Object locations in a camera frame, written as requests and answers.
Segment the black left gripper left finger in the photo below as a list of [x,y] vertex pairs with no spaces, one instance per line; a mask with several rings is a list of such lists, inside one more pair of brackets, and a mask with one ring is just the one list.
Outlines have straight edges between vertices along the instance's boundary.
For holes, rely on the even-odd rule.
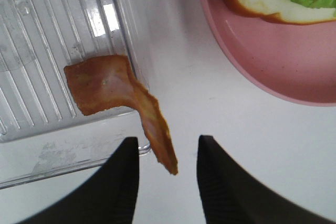
[[138,139],[127,137],[87,181],[22,223],[132,223],[138,190]]

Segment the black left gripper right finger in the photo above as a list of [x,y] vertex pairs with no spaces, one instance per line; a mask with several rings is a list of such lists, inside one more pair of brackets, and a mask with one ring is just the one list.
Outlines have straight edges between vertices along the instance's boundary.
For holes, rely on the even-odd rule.
[[331,223],[269,189],[210,135],[201,135],[197,183],[206,223]]

